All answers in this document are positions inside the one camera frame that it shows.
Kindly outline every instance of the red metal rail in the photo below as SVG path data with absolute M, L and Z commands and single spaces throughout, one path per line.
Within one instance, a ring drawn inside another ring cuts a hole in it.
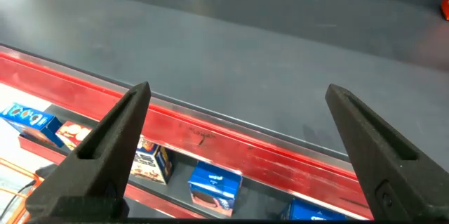
M 123 95 L 7 53 L 0 52 L 0 68 L 1 83 L 97 121 Z M 348 216 L 372 219 L 352 172 L 154 104 L 142 135 Z

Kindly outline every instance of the gray countertop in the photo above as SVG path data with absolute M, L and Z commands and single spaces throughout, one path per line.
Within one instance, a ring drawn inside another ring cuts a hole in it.
M 0 43 L 343 152 L 361 98 L 449 170 L 449 23 L 394 0 L 0 0 Z

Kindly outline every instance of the cardboard box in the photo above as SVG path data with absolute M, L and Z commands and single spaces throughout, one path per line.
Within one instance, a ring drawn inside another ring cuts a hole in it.
M 242 177 L 211 164 L 198 162 L 189 179 L 192 201 L 231 216 Z
M 141 136 L 131 167 L 131 175 L 166 185 L 172 170 L 167 150 Z
M 87 126 L 67 121 L 56 132 L 56 135 L 70 150 L 73 150 L 91 131 L 92 129 Z
M 281 213 L 281 220 L 346 220 L 346 216 L 294 199 Z
M 92 129 L 86 126 L 68 121 L 57 135 L 70 150 L 73 150 L 91 131 Z M 140 136 L 130 174 L 166 185 L 172 170 L 167 150 Z
M 12 103 L 5 108 L 0 117 L 20 133 L 62 147 L 64 143 L 56 136 L 62 123 L 54 115 Z

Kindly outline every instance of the store shelf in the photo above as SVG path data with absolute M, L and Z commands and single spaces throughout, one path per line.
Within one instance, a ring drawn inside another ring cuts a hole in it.
M 54 114 L 61 120 L 69 120 L 94 128 L 96 121 L 79 114 L 51 105 L 45 112 Z M 197 160 L 180 153 L 172 152 L 174 171 L 167 185 L 161 185 L 143 178 L 131 176 L 130 183 L 140 189 L 156 195 L 169 202 L 178 204 L 190 211 L 195 211 L 209 218 L 227 218 L 210 209 L 192 203 L 189 193 L 189 180 Z M 244 178 L 236 200 L 236 208 L 232 214 L 235 219 L 276 219 L 282 209 L 293 199 L 285 192 L 267 185 Z
M 73 72 L 73 77 L 60 65 L 16 51 L 0 53 L 0 65 L 5 69 L 0 81 L 94 120 L 103 118 L 123 95 L 111 83 L 92 84 L 81 72 Z M 356 176 L 338 166 L 348 163 L 307 149 L 296 152 L 299 146 L 281 140 L 277 141 L 283 145 L 277 145 L 261 133 L 252 132 L 262 136 L 257 138 L 247 132 L 210 123 L 195 111 L 156 99 L 150 102 L 142 135 L 347 216 L 371 217 Z
M 108 83 L 82 79 L 74 71 L 69 74 L 74 79 L 67 80 L 67 71 L 24 65 L 20 59 L 27 57 L 19 54 L 18 61 L 2 58 L 0 81 L 99 120 L 119 98 L 110 82 L 127 87 L 147 80 L 159 100 L 261 136 L 239 138 L 235 131 L 218 131 L 217 124 L 194 121 L 196 132 L 216 138 L 200 145 L 201 139 L 187 131 L 165 137 L 178 123 L 190 129 L 193 122 L 153 106 L 150 114 L 164 118 L 158 126 L 165 130 L 148 126 L 145 133 L 154 141 L 369 218 L 350 169 L 334 169 L 327 161 L 327 166 L 313 162 L 308 167 L 304 162 L 310 159 L 287 143 L 347 160 L 324 101 L 334 83 L 350 89 L 449 169 L 449 25 L 437 1 L 2 0 L 7 21 L 0 22 L 0 43 Z M 191 138 L 183 145 L 179 139 L 185 136 Z M 286 143 L 260 142 L 267 138 Z M 220 142 L 236 144 L 225 149 L 236 150 L 246 163 L 216 154 Z M 257 162 L 260 156 L 270 162 Z M 305 184 L 291 182 L 308 174 L 313 176 Z
M 170 216 L 161 213 L 160 211 L 156 211 L 145 205 L 136 202 L 135 200 L 125 198 L 126 203 L 129 206 L 129 218 L 170 218 Z

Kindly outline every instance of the blue product box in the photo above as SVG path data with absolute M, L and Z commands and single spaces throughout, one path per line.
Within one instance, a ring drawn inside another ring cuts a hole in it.
M 341 213 L 294 199 L 281 213 L 281 220 L 346 220 Z
M 167 150 L 140 136 L 131 175 L 166 185 L 172 171 Z
M 195 204 L 231 216 L 241 181 L 240 175 L 198 162 L 189 179 L 190 195 Z
M 56 131 L 62 124 L 54 115 L 12 103 L 3 110 L 0 117 L 24 135 L 34 136 L 40 141 L 58 147 L 64 145 L 56 136 Z

